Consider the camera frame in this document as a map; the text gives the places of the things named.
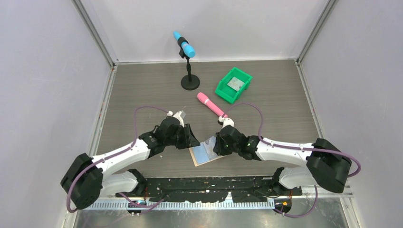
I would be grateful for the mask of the beige card holder wallet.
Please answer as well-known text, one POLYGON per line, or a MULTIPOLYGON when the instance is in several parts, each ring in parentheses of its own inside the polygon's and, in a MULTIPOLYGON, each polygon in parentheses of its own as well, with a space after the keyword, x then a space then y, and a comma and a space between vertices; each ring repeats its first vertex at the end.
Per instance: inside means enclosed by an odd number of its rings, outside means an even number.
POLYGON ((209 163, 211 161, 214 161, 214 160, 217 160, 220 158, 223 158, 223 156, 218 156, 216 159, 209 160, 209 158, 207 157, 205 148, 203 146, 203 142, 200 143, 200 146, 190 148, 189 152, 190 152, 190 155, 192 157, 193 164, 195 167, 204 165, 206 163, 209 163))

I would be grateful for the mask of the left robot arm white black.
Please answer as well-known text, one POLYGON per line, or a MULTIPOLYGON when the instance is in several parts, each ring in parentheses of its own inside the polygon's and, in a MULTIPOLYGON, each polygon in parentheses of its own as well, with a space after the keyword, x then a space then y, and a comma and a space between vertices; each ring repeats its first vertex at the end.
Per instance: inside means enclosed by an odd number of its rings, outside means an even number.
POLYGON ((137 169, 120 174, 119 170, 152 158, 169 146, 181 150, 199 145, 190 124, 184 124, 180 117, 168 116, 128 145, 94 157, 80 154, 60 183, 67 193, 67 209, 70 213, 86 209, 98 198, 118 193, 142 196, 147 187, 145 177, 137 169))

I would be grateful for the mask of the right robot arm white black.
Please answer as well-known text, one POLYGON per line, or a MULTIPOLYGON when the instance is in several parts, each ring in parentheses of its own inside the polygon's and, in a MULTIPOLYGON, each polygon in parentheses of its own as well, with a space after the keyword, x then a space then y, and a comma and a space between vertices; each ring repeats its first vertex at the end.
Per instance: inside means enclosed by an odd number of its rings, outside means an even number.
POLYGON ((215 134, 215 140, 213 151, 220 156, 236 153, 249 161, 293 164, 293 168, 280 167, 273 174, 269 188, 276 195, 311 185, 342 193, 352 165, 350 158, 334 154, 337 148, 322 138, 305 144, 277 142, 257 135, 245 136, 228 125, 215 134))

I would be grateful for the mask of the white VIP card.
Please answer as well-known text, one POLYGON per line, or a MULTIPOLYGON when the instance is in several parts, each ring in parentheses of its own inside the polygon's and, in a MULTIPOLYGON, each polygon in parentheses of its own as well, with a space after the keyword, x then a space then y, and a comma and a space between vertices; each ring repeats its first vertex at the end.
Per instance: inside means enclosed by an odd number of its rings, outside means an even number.
POLYGON ((238 79, 238 78, 236 78, 236 77, 233 77, 228 83, 227 83, 227 85, 230 87, 230 88, 232 88, 233 90, 235 90, 235 91, 240 91, 242 88, 243 88, 243 86, 244 86, 244 82, 243 81, 241 81, 240 79, 238 79))

